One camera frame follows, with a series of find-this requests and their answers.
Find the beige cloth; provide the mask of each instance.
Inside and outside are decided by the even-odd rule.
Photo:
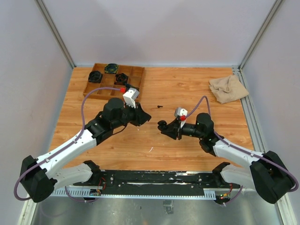
[[[210,90],[221,104],[238,100],[249,94],[235,75],[210,80]]]

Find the red component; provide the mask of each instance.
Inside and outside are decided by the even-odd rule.
[[[125,92],[126,92],[126,88],[120,88],[120,91],[121,91],[122,93],[125,93]]]
[[[181,121],[184,121],[184,120],[186,120],[187,118],[186,118],[186,116],[180,116],[180,120]]]

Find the wooden tray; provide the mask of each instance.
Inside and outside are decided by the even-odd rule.
[[[104,72],[104,68],[107,64],[103,63],[95,63],[93,69],[91,71],[100,71],[103,74],[101,83],[90,83],[87,81],[85,89],[83,91],[83,95],[86,96],[91,90],[100,87],[112,87],[112,88],[124,88],[124,85],[115,85],[115,74],[106,74]],[[125,73],[128,76],[128,83],[132,86],[136,87],[136,89],[140,92],[139,96],[137,97],[136,101],[141,100],[142,96],[142,87],[143,81],[145,78],[145,68],[144,67],[132,67],[132,66],[125,66],[119,65],[117,74]],[[99,90],[92,93],[89,98],[95,99],[103,99],[109,100],[111,98],[120,98],[123,99],[123,93],[116,90]]]

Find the gray wall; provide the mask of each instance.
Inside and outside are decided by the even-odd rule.
[[[71,68],[33,0],[2,0],[0,30],[0,223],[14,225],[22,159],[48,150]]]
[[[274,0],[44,0],[77,65],[238,65]]]
[[[285,1],[244,69],[269,150],[300,180],[300,1]],[[300,190],[289,194],[300,221]]]

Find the wooden table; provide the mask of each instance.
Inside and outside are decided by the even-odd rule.
[[[73,71],[51,150],[74,136],[82,126],[80,106],[90,71],[91,68]],[[221,105],[208,87],[210,79],[230,74],[231,68],[147,68],[141,105],[152,116],[150,122],[141,127],[129,124],[122,133],[84,152],[67,167],[93,160],[101,169],[211,171],[228,160],[205,153],[197,138],[184,136],[176,141],[157,129],[159,120],[171,122],[179,106],[191,111],[203,95],[210,100],[215,130],[230,141],[253,149],[240,101]],[[93,119],[106,102],[88,99],[84,108],[86,122]],[[195,123],[200,112],[207,112],[205,101],[187,122]]]

